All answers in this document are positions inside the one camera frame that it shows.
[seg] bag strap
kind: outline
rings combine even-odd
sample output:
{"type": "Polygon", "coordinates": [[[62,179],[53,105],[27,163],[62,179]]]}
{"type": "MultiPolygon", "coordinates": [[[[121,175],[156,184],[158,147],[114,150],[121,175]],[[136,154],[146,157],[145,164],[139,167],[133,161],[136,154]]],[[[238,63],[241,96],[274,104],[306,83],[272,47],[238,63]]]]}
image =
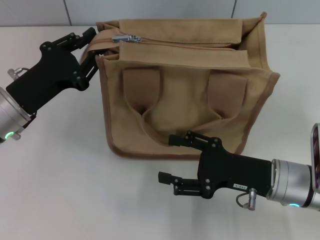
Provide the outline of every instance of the bag strap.
{"type": "MultiPolygon", "coordinates": [[[[245,98],[247,79],[226,72],[211,71],[208,79],[208,108],[223,118],[194,128],[198,133],[212,131],[236,118],[245,98]]],[[[147,122],[147,115],[159,101],[161,74],[157,68],[135,68],[123,71],[124,98],[133,111],[141,129],[154,141],[168,146],[168,136],[163,136],[147,122]]]]}
{"type": "Polygon", "coordinates": [[[160,71],[156,68],[135,68],[123,71],[124,98],[142,130],[154,141],[168,146],[168,137],[160,135],[146,121],[148,112],[160,97],[160,71]]]}

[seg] led light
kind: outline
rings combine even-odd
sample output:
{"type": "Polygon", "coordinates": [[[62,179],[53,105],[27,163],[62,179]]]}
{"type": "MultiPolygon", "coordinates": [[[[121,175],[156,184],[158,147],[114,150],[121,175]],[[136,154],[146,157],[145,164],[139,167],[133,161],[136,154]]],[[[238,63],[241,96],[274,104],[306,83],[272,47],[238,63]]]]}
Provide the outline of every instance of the led light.
{"type": "Polygon", "coordinates": [[[8,132],[6,135],[5,135],[5,139],[8,139],[8,137],[11,137],[13,134],[15,134],[13,131],[11,132],[8,132]]]}
{"type": "Polygon", "coordinates": [[[289,205],[290,205],[290,206],[297,207],[297,208],[300,208],[299,204],[296,204],[296,203],[290,203],[289,205]]]}

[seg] canvas bag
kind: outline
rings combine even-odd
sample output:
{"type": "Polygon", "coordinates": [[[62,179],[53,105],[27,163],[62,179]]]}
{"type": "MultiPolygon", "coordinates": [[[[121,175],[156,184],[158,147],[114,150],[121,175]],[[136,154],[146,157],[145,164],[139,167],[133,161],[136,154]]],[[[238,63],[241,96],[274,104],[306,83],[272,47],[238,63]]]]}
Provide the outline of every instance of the canvas bag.
{"type": "Polygon", "coordinates": [[[88,51],[100,72],[109,147],[139,158],[198,159],[168,146],[188,130],[240,154],[279,78],[267,63],[264,18],[124,19],[98,22],[88,51]],[[141,42],[114,43],[135,35],[141,42]]]}

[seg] table surface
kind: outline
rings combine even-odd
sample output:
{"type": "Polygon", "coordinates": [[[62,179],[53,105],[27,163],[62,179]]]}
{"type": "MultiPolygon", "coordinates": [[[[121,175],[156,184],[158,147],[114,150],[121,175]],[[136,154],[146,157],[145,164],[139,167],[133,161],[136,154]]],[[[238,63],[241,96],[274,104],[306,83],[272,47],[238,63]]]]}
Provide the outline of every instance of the table surface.
{"type": "MultiPolygon", "coordinates": [[[[10,68],[31,68],[39,46],[86,26],[1,27],[0,86],[10,68]]],[[[281,74],[243,155],[311,164],[310,131],[320,122],[320,25],[266,25],[270,68],[281,74]]],[[[81,50],[74,52],[79,59],[81,50]]],[[[197,177],[197,161],[133,160],[107,146],[99,75],[38,111],[19,141],[0,146],[0,239],[317,239],[320,213],[257,197],[256,211],[219,189],[210,200],[174,196],[158,172],[197,177]]]]}

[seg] metal zipper pull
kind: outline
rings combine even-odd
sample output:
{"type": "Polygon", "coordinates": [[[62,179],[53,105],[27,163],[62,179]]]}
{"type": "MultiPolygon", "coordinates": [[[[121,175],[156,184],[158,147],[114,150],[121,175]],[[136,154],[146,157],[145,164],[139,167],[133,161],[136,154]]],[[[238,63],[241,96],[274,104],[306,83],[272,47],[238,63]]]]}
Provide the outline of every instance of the metal zipper pull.
{"type": "Polygon", "coordinates": [[[136,35],[122,35],[122,36],[113,36],[112,42],[119,43],[120,41],[124,42],[134,42],[134,43],[140,43],[141,37],[136,35]]]}

